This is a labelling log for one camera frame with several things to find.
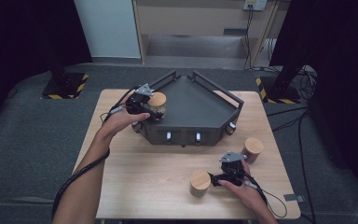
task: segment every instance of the finger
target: finger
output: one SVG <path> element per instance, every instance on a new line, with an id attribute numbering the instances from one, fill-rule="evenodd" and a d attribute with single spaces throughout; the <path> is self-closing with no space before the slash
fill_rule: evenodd
<path id="1" fill-rule="evenodd" d="M 249 175 L 251 174 L 251 170 L 249 169 L 249 166 L 248 164 L 246 163 L 245 160 L 241 160 L 241 163 L 242 163 L 242 166 L 243 166 L 243 169 L 246 171 L 246 173 L 248 173 Z"/>
<path id="2" fill-rule="evenodd" d="M 149 113 L 142 113 L 142 114 L 137 114 L 137 115 L 131 115 L 131 123 L 135 122 L 135 121 L 143 121 L 145 119 L 150 118 L 150 114 Z"/>

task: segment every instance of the yellow and black hazard tape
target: yellow and black hazard tape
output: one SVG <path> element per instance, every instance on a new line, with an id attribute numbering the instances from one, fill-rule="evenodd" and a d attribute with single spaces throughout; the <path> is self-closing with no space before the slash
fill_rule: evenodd
<path id="1" fill-rule="evenodd" d="M 48 95 L 42 95 L 42 99 L 53 99 L 53 100 L 61 100 L 61 99 L 76 99 L 80 93 L 83 91 L 84 85 L 86 84 L 87 79 L 89 78 L 89 75 L 84 75 L 81 82 L 79 83 L 79 86 L 77 88 L 77 91 L 75 94 L 65 95 L 65 94 L 48 94 Z"/>
<path id="2" fill-rule="evenodd" d="M 261 99 L 264 103 L 272 103 L 272 104 L 288 104 L 288 105 L 292 105 L 292 104 L 301 104 L 300 100 L 297 99 L 269 99 L 269 97 L 267 96 L 266 90 L 264 89 L 263 83 L 261 82 L 260 78 L 257 78 L 255 80 L 255 82 L 257 83 L 257 87 L 258 90 L 260 91 L 260 96 Z"/>

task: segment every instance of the electrical outlet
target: electrical outlet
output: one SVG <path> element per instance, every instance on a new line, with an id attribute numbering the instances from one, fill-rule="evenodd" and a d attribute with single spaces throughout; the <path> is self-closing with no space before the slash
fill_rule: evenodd
<path id="1" fill-rule="evenodd" d="M 267 1 L 268 0 L 245 0 L 243 10 L 250 10 L 250 6 L 252 6 L 252 10 L 254 11 L 263 11 Z"/>
<path id="2" fill-rule="evenodd" d="M 256 0 L 245 0 L 245 3 L 243 4 L 243 10 L 250 10 L 250 6 L 255 8 L 255 1 Z"/>

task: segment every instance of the forearm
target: forearm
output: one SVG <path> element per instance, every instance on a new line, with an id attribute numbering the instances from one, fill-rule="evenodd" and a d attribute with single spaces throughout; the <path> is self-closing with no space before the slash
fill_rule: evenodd
<path id="1" fill-rule="evenodd" d="M 109 148 L 113 135 L 98 131 L 74 174 L 100 159 Z M 73 182 L 62 195 L 53 223 L 94 223 L 101 196 L 104 161 Z"/>
<path id="2" fill-rule="evenodd" d="M 261 207 L 255 209 L 254 213 L 257 216 L 257 220 L 260 224 L 277 224 L 278 223 L 277 219 L 269 211 L 269 208 L 264 204 Z"/>

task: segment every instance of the gray carpet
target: gray carpet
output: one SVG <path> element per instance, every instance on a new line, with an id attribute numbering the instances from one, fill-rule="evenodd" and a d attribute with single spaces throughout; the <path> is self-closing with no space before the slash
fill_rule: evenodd
<path id="1" fill-rule="evenodd" d="M 0 223 L 49 223 L 51 203 L 14 203 L 9 198 L 37 197 L 52 200 L 70 176 L 99 94 L 104 89 L 128 89 L 151 82 L 172 71 L 170 68 L 77 65 L 69 72 L 89 75 L 84 90 L 75 100 L 42 100 L 41 91 L 49 73 L 23 80 L 0 111 Z M 174 69 L 187 76 L 192 69 Z M 271 73 L 223 69 L 198 69 L 230 91 L 258 91 L 255 78 Z M 294 80 L 298 86 L 299 78 Z M 267 114 L 306 105 L 264 104 Z M 268 117 L 271 128 L 297 118 L 303 110 Z M 306 201 L 300 203 L 310 217 L 309 200 L 301 172 L 298 123 L 274 132 L 294 191 Z M 338 169 L 329 160 L 311 118 L 302 121 L 304 162 L 317 223 L 358 223 L 358 181 L 350 170 Z M 137 220 L 135 223 L 146 223 Z M 117 223 L 106 220 L 105 223 Z M 306 218 L 280 223 L 310 223 Z"/>

